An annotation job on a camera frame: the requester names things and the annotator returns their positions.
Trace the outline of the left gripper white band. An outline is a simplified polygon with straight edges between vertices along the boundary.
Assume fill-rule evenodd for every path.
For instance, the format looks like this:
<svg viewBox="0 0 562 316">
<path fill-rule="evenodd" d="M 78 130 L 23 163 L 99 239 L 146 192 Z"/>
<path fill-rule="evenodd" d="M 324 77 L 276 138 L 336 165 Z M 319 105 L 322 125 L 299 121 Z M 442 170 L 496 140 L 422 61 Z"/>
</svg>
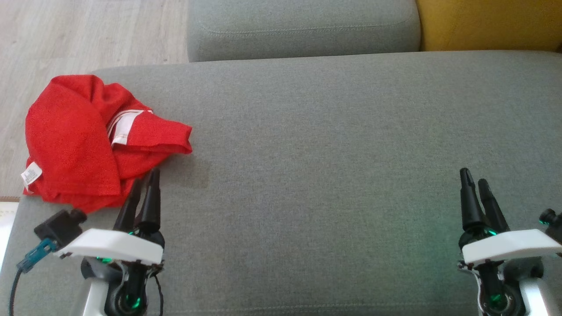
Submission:
<svg viewBox="0 0 562 316">
<path fill-rule="evenodd" d="M 130 234 L 142 192 L 135 179 L 114 224 L 114 230 L 89 229 L 56 251 L 60 258 L 81 257 L 83 284 L 71 316 L 144 316 L 148 310 L 147 282 L 163 270 L 163 247 Z M 161 227 L 160 169 L 149 173 L 146 194 L 136 217 L 139 233 Z"/>
</svg>

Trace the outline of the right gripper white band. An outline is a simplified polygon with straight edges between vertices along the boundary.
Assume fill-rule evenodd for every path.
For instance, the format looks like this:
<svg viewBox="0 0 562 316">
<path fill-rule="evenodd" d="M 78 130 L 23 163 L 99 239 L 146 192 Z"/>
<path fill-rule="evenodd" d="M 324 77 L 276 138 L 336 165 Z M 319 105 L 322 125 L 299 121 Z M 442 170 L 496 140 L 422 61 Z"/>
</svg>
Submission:
<svg viewBox="0 0 562 316">
<path fill-rule="evenodd" d="M 542 258 L 558 255 L 561 244 L 537 230 L 510 231 L 488 181 L 476 185 L 468 168 L 460 169 L 462 229 L 487 226 L 499 233 L 461 250 L 458 268 L 472 274 L 481 316 L 559 316 L 561 308 L 543 280 Z"/>
</svg>

